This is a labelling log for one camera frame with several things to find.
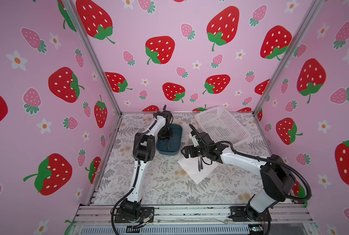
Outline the silver fork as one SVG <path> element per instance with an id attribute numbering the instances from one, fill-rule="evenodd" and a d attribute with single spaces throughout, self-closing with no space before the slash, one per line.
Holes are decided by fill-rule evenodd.
<path id="1" fill-rule="evenodd" d="M 200 158 L 198 158 L 198 171 L 201 172 L 201 169 L 200 169 Z"/>

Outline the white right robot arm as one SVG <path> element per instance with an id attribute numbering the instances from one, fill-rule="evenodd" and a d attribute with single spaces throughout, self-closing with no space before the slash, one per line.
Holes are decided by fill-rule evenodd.
<path id="1" fill-rule="evenodd" d="M 255 175 L 259 175 L 263 188 L 249 200 L 243 209 L 243 215 L 247 220 L 257 221 L 263 214 L 268 214 L 268 210 L 279 202 L 291 199 L 306 202 L 311 199 L 311 188 L 306 179 L 293 167 L 284 163 L 278 155 L 270 157 L 253 156 L 239 152 L 229 141 L 214 142 L 206 132 L 199 132 L 190 124 L 190 137 L 192 145 L 185 146 L 181 154 L 186 158 L 200 158 L 210 160 L 213 163 L 227 164 L 240 167 Z M 290 191 L 299 179 L 305 188 L 303 197 L 292 196 Z"/>

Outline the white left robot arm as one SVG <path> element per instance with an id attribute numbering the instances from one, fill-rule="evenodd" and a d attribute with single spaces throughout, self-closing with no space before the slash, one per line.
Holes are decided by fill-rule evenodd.
<path id="1" fill-rule="evenodd" d="M 155 112 L 151 124 L 143 132 L 135 134 L 132 152 L 134 158 L 132 181 L 129 192 L 118 203 L 121 214 L 129 220 L 137 220 L 140 217 L 144 178 L 150 162 L 155 157 L 157 140 L 172 137 L 170 130 L 172 119 L 172 113 L 168 110 Z"/>

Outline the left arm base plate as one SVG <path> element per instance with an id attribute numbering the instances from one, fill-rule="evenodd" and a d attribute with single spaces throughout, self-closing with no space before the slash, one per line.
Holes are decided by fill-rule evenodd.
<path id="1" fill-rule="evenodd" d="M 114 216 L 115 223 L 151 223 L 154 219 L 154 207 L 142 207 L 140 210 L 129 211 L 118 208 Z"/>

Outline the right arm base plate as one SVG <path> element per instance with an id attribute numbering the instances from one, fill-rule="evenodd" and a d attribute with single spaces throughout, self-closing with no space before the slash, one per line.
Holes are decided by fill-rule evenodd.
<path id="1" fill-rule="evenodd" d="M 228 218 L 234 222 L 271 222 L 271 216 L 267 210 L 256 212 L 251 207 L 232 206 Z"/>

